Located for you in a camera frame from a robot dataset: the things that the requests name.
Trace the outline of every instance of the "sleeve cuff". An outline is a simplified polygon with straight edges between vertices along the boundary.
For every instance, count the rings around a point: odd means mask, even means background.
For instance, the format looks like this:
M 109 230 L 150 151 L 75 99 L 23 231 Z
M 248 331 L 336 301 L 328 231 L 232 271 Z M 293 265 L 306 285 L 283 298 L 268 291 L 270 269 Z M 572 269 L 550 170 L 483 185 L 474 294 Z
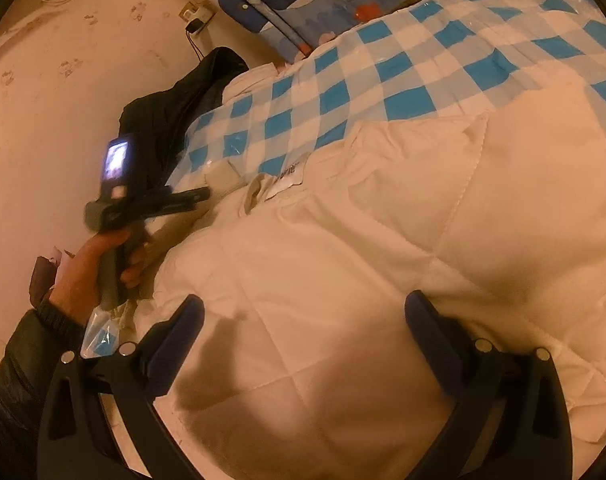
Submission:
M 38 318 L 43 325 L 52 332 L 61 343 L 66 345 L 70 350 L 77 350 L 83 342 L 84 327 L 76 321 L 69 319 L 54 305 L 49 303 L 49 300 L 43 300 L 36 309 Z

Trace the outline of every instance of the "silver screw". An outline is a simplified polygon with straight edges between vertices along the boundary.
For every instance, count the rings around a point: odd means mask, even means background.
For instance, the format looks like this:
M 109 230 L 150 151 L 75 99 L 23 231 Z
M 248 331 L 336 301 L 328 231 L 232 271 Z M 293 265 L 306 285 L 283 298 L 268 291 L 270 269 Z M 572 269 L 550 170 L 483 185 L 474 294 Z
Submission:
M 61 355 L 61 362 L 63 364 L 68 365 L 74 360 L 75 357 L 76 357 L 76 354 L 74 352 L 72 352 L 71 350 L 68 350 L 63 355 Z
M 550 357 L 552 357 L 550 355 L 550 352 L 548 352 L 544 348 L 537 348 L 536 354 L 537 354 L 537 357 L 539 359 L 541 359 L 541 361 L 547 361 L 548 359 L 550 359 Z
M 134 353 L 134 350 L 136 350 L 136 343 L 132 343 L 132 341 L 123 343 L 121 346 L 118 347 L 118 353 L 121 354 L 123 357 L 132 355 Z
M 492 346 L 492 343 L 490 343 L 490 341 L 488 341 L 487 339 L 477 339 L 474 342 L 474 346 L 477 348 L 477 350 L 479 352 L 483 352 L 484 354 L 491 352 L 492 349 L 494 348 Z

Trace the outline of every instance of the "blue and white checkered fabric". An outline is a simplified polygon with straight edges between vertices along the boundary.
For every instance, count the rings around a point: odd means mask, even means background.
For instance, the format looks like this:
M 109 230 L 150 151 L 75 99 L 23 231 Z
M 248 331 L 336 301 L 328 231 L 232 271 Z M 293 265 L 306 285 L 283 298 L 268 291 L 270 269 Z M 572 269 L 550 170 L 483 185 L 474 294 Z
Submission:
M 478 114 L 563 82 L 594 88 L 606 128 L 606 19 L 592 0 L 424 0 L 198 118 L 169 183 L 224 157 L 245 178 L 278 174 L 359 120 Z

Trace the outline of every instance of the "lit screen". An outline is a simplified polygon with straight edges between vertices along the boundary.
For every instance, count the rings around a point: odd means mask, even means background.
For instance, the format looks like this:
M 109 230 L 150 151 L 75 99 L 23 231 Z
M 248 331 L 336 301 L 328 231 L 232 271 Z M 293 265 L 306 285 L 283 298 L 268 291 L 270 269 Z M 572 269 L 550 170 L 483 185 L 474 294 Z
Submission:
M 123 165 L 125 164 L 125 156 L 128 153 L 128 143 L 121 142 L 110 146 L 107 150 L 107 158 L 105 159 L 105 169 L 103 178 L 111 180 L 113 178 L 121 178 L 123 176 Z

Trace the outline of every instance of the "handheld camera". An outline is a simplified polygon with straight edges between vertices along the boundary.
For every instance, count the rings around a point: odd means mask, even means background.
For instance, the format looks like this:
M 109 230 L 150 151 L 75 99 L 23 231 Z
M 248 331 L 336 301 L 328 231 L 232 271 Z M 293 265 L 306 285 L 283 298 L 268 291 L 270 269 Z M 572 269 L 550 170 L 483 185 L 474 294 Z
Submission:
M 120 275 L 128 267 L 131 251 L 145 234 L 145 219 L 194 209 L 210 196 L 209 187 L 172 193 L 169 186 L 146 189 L 141 146 L 133 136 L 112 140 L 105 155 L 100 179 L 100 196 L 85 206 L 85 224 L 102 233 L 131 227 L 125 244 L 103 254 L 99 265 L 100 307 L 113 310 L 128 299 Z

